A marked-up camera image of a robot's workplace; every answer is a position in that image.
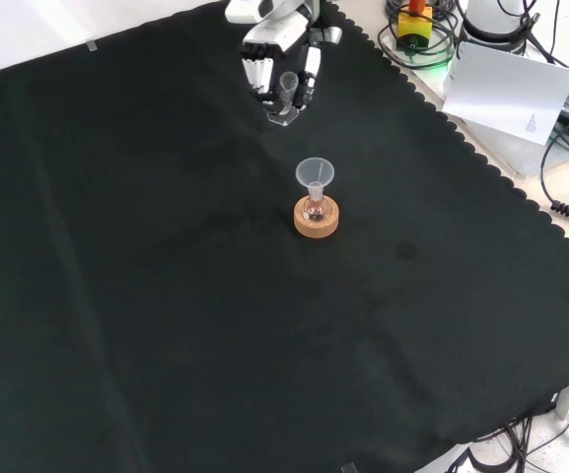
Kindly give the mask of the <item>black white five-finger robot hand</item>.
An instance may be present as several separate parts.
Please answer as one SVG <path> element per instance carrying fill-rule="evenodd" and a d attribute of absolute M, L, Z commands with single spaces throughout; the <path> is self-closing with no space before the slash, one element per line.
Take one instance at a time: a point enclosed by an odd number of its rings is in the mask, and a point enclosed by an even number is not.
<path fill-rule="evenodd" d="M 278 19 L 265 20 L 244 37 L 242 65 L 252 96 L 267 117 L 286 124 L 311 103 L 321 64 L 319 7 L 304 3 Z M 303 67 L 298 72 L 276 72 L 276 62 L 301 45 Z"/>

